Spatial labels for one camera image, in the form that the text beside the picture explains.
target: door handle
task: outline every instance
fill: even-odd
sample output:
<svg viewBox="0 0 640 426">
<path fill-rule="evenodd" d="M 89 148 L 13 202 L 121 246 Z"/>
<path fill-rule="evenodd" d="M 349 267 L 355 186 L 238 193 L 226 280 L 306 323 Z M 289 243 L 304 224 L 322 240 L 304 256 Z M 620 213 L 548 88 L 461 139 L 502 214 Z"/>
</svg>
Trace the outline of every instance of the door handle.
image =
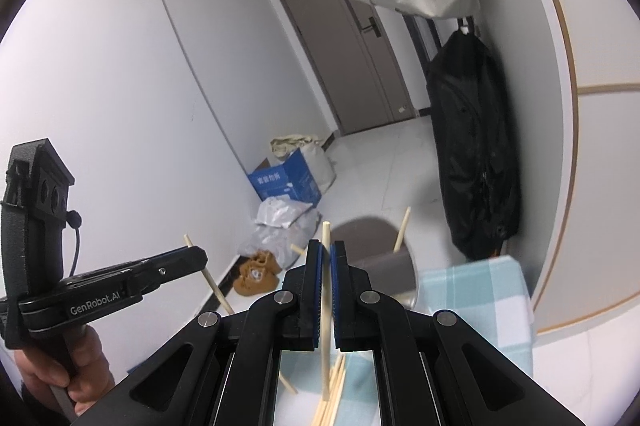
<svg viewBox="0 0 640 426">
<path fill-rule="evenodd" d="M 380 32 L 380 28 L 378 27 L 376 19 L 373 16 L 369 18 L 369 23 L 370 25 L 368 25 L 367 27 L 362 27 L 362 33 L 365 34 L 366 32 L 370 32 L 373 30 L 373 33 L 376 35 L 376 37 L 381 38 L 382 32 Z"/>
</svg>

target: metal screw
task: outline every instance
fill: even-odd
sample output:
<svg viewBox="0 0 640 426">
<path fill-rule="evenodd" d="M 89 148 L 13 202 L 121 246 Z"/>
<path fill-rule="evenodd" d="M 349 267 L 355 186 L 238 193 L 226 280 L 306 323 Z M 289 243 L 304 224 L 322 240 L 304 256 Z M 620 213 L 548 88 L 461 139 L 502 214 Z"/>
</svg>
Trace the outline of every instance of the metal screw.
<svg viewBox="0 0 640 426">
<path fill-rule="evenodd" d="M 218 315 L 215 312 L 203 312 L 198 316 L 198 324 L 201 327 L 212 327 L 218 322 Z"/>
<path fill-rule="evenodd" d="M 440 314 L 438 314 L 438 317 L 436 317 L 436 319 L 438 320 L 438 323 L 443 327 L 452 327 L 458 321 L 456 315 L 453 312 L 449 311 L 441 312 Z"/>
<path fill-rule="evenodd" d="M 284 303 L 289 303 L 293 301 L 293 294 L 289 291 L 278 291 L 273 295 L 273 300 L 278 305 L 284 305 Z"/>
<path fill-rule="evenodd" d="M 378 303 L 380 301 L 380 294 L 378 294 L 375 291 L 364 291 L 361 295 L 360 295 L 360 300 L 363 303 Z"/>
</svg>

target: white floor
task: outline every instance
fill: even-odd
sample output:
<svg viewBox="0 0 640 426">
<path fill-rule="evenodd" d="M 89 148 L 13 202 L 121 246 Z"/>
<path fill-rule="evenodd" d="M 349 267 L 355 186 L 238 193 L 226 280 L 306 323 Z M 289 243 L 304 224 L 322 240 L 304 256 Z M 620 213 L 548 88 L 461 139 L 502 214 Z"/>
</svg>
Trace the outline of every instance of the white floor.
<svg viewBox="0 0 640 426">
<path fill-rule="evenodd" d="M 430 117 L 339 138 L 328 155 L 337 178 L 318 205 L 323 219 L 336 225 L 373 215 L 399 226 L 410 205 L 406 241 L 417 269 L 465 261 L 444 217 Z M 234 291 L 228 297 L 237 312 L 258 298 Z M 638 345 L 640 305 L 588 332 L 534 347 L 534 378 L 587 426 L 613 426 L 640 388 Z"/>
</svg>

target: wooden stick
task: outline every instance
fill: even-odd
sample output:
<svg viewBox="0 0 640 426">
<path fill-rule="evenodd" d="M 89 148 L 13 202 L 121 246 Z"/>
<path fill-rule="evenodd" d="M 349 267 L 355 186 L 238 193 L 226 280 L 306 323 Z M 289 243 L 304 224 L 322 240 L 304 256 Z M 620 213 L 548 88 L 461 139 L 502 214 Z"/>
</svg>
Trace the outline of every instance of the wooden stick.
<svg viewBox="0 0 640 426">
<path fill-rule="evenodd" d="M 321 423 L 321 426 L 334 426 L 335 417 L 338 415 L 338 406 L 340 406 L 340 399 L 342 398 L 342 390 L 344 389 L 344 379 L 346 376 L 347 371 L 343 370 L 340 374 L 340 381 L 334 391 L 331 402 L 324 413 L 324 422 Z"/>
<path fill-rule="evenodd" d="M 340 354 L 335 360 L 334 366 L 331 369 L 330 387 L 332 389 L 336 387 L 338 378 L 342 373 L 342 369 L 344 368 L 344 359 L 344 354 Z M 320 402 L 318 402 L 318 407 L 316 408 L 314 418 L 311 421 L 311 426 L 319 426 L 322 423 L 322 419 L 324 419 L 324 414 L 328 405 L 328 401 L 322 400 L 322 398 L 320 399 Z"/>
<path fill-rule="evenodd" d="M 328 401 L 329 370 L 331 348 L 331 271 L 329 267 L 329 248 L 331 247 L 331 224 L 322 223 L 322 291 L 320 308 L 320 373 L 322 376 L 322 400 Z"/>
<path fill-rule="evenodd" d="M 189 238 L 188 234 L 184 235 L 184 242 L 187 245 L 187 247 L 193 247 L 193 242 L 191 241 L 191 238 Z M 216 295 L 216 298 L 218 299 L 218 301 L 220 302 L 220 305 L 222 305 L 225 309 L 225 311 L 231 315 L 231 314 L 235 314 L 236 312 L 233 310 L 233 307 L 229 304 L 229 302 L 226 300 L 225 295 L 222 294 L 222 291 L 220 290 L 220 287 L 218 287 L 218 284 L 216 283 L 216 281 L 213 279 L 213 276 L 211 275 L 211 273 L 209 272 L 209 269 L 207 269 L 206 267 L 204 269 L 202 269 L 202 275 L 204 276 L 204 279 L 207 280 L 207 283 L 209 284 L 209 287 L 211 287 L 211 290 L 213 291 L 213 294 Z M 280 382 L 283 383 L 284 387 L 289 390 L 291 393 L 296 394 L 298 393 L 298 390 L 296 390 L 296 387 L 293 386 L 289 380 L 286 379 L 286 377 L 284 377 L 282 375 L 282 373 L 278 373 L 278 378 L 280 379 Z"/>
<path fill-rule="evenodd" d="M 287 390 L 289 390 L 290 393 L 292 393 L 293 395 L 297 395 L 298 394 L 298 390 L 296 390 L 296 387 L 293 386 L 289 382 L 289 380 L 287 380 L 287 378 L 282 375 L 282 372 L 278 373 L 278 379 L 280 379 L 280 382 L 284 385 L 284 387 Z"/>
<path fill-rule="evenodd" d="M 191 238 L 189 238 L 188 234 L 184 235 L 184 242 L 185 244 L 187 244 L 187 247 L 193 247 L 193 242 L 191 241 Z M 226 300 L 225 295 L 222 294 L 220 287 L 218 287 L 218 284 L 216 284 L 216 281 L 213 279 L 213 276 L 209 272 L 209 269 L 205 267 L 204 269 L 202 269 L 201 272 L 202 272 L 202 275 L 204 276 L 204 279 L 206 279 L 207 283 L 209 284 L 209 287 L 211 287 L 213 294 L 216 295 L 216 298 L 218 299 L 218 301 L 220 302 L 220 305 L 222 305 L 226 313 L 229 315 L 235 314 L 235 311 L 233 310 L 231 305 L 229 305 L 229 302 Z"/>
<path fill-rule="evenodd" d="M 402 225 L 400 226 L 400 231 L 398 231 L 398 237 L 396 238 L 396 244 L 394 245 L 394 252 L 398 252 L 402 247 L 402 242 L 404 242 L 404 232 L 406 231 L 406 226 L 409 224 L 410 214 L 411 214 L 411 207 L 408 207 L 404 213 L 404 218 L 402 219 Z"/>
<path fill-rule="evenodd" d="M 306 251 L 302 249 L 302 247 L 298 247 L 295 243 L 291 244 L 291 250 L 300 256 L 304 256 L 306 254 Z"/>
</svg>

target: brown door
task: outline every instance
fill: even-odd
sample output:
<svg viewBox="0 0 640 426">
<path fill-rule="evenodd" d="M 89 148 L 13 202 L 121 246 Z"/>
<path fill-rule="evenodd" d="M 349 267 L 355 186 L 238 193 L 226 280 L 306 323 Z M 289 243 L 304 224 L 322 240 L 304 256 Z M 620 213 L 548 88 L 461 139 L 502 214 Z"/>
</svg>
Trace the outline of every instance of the brown door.
<svg viewBox="0 0 640 426">
<path fill-rule="evenodd" d="M 282 0 L 344 134 L 414 116 L 374 9 L 347 0 Z"/>
</svg>

